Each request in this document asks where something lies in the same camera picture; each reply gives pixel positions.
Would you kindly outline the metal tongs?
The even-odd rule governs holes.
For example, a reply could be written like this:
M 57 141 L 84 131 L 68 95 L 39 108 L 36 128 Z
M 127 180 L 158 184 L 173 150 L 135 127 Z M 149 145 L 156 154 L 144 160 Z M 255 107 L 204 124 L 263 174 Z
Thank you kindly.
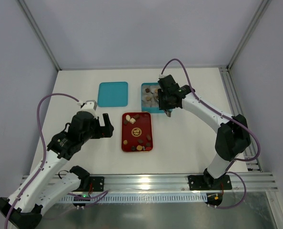
M 167 117 L 171 117 L 172 115 L 172 109 L 166 109 L 164 110 L 165 114 L 167 115 Z

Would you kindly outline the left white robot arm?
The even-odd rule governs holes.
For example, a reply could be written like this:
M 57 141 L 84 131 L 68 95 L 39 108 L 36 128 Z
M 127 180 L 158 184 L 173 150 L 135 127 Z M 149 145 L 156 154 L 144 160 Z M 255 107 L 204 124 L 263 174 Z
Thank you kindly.
M 53 176 L 78 153 L 90 139 L 110 138 L 114 131 L 109 115 L 103 115 L 104 125 L 88 111 L 79 111 L 44 146 L 43 158 L 23 184 L 9 197 L 0 197 L 0 212 L 6 218 L 4 227 L 11 223 L 18 229 L 34 229 L 45 212 L 59 199 L 75 190 L 87 190 L 90 173 L 80 166 L 69 172 L 49 189 L 45 189 Z

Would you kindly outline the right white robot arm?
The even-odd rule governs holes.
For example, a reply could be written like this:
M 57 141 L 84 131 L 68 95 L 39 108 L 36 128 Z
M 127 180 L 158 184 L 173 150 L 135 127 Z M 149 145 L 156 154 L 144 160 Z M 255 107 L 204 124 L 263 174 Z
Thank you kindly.
M 223 117 L 223 112 L 203 101 L 188 85 L 180 87 L 170 74 L 161 75 L 158 84 L 159 109 L 168 117 L 173 109 L 181 108 L 196 115 L 216 133 L 216 155 L 204 170 L 202 182 L 208 189 L 220 188 L 232 161 L 251 144 L 245 117 L 241 114 Z

